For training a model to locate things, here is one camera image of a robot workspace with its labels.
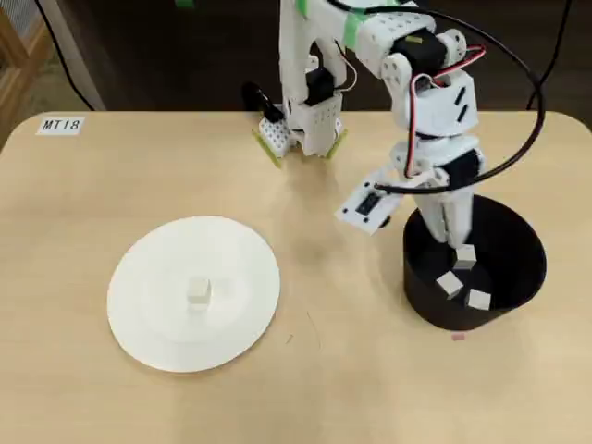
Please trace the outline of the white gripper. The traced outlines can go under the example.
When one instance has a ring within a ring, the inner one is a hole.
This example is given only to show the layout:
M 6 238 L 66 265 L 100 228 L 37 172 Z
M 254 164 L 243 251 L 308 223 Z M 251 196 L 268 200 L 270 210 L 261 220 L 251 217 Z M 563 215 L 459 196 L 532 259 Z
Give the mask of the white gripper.
M 475 180 L 485 168 L 478 138 L 417 138 L 412 147 L 398 142 L 390 151 L 390 164 L 399 175 L 390 192 L 414 198 L 437 242 L 452 248 L 464 245 L 472 230 Z M 448 198 L 444 207 L 439 198 Z

